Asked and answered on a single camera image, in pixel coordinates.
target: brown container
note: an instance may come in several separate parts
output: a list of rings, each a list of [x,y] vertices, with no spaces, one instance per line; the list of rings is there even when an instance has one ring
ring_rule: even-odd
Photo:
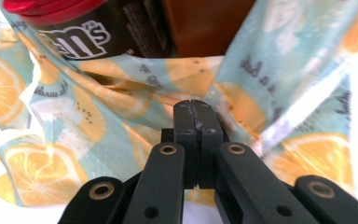
[[[178,57],[224,55],[255,0],[161,0]]]

